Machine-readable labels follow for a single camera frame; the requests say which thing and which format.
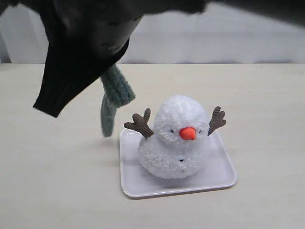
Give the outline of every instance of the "tabletop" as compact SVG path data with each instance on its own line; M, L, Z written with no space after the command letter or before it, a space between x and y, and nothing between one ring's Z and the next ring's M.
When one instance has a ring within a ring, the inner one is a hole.
M58 118L32 108L44 65L0 64L1 229L302 229L305 64L119 65L136 99L103 138L99 80ZM119 133L174 94L226 111L232 188L133 200L120 187Z

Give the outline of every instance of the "plush snowman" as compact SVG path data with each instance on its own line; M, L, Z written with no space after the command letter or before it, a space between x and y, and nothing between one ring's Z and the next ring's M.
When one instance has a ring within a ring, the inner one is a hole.
M175 95L168 98L156 114L153 128L148 126L151 110L134 114L125 128L142 134L139 161L156 177L185 178L204 168L210 153L210 134L226 124L224 111L217 106L211 120L194 99Z

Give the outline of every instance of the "orange carrot nose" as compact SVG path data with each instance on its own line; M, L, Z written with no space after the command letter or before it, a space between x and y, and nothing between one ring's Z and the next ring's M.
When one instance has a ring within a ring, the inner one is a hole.
M184 140L195 140L196 131L193 127L186 127L179 131L179 135Z

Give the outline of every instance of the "snowman body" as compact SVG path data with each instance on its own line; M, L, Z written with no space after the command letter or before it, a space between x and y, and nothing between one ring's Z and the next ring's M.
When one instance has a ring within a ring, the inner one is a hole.
M139 161L156 177L177 179L203 169L210 154L209 119L195 100L176 95L159 109L153 135L139 143Z

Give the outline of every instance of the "white plastic tray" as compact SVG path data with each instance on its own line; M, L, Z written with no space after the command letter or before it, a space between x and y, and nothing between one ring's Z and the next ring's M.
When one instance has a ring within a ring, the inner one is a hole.
M237 182L237 173L215 131L210 135L212 152L204 171L184 179L161 179L147 172L138 160L141 134L123 129L120 134L121 187L131 198L181 194L213 189L223 189Z

